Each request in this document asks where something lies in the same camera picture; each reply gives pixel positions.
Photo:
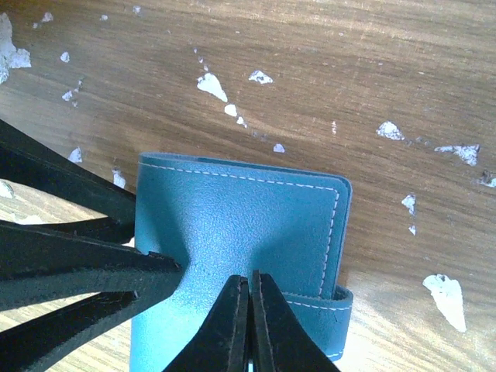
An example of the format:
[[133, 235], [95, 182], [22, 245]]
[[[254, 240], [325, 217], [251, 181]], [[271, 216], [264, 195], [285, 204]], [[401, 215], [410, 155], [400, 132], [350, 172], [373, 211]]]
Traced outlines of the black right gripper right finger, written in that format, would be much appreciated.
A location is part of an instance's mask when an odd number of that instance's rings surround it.
[[303, 329], [275, 280], [253, 272], [251, 357], [255, 371], [337, 371]]

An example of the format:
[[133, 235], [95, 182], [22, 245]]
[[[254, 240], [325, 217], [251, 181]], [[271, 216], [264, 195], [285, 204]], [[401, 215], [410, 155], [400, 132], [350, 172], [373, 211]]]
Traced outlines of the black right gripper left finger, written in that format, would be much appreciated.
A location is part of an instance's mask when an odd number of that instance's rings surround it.
[[248, 370], [248, 280], [229, 277], [201, 327], [166, 371]]

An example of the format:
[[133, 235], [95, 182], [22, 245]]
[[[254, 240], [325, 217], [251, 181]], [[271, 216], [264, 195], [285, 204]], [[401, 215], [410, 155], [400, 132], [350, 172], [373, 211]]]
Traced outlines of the teal card holder wallet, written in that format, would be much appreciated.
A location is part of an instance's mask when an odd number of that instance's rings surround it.
[[176, 291], [132, 320], [130, 368], [165, 368], [192, 339], [230, 276], [275, 280], [330, 359], [343, 355], [353, 294], [337, 283], [353, 189], [306, 170], [143, 153], [135, 244], [184, 269]]

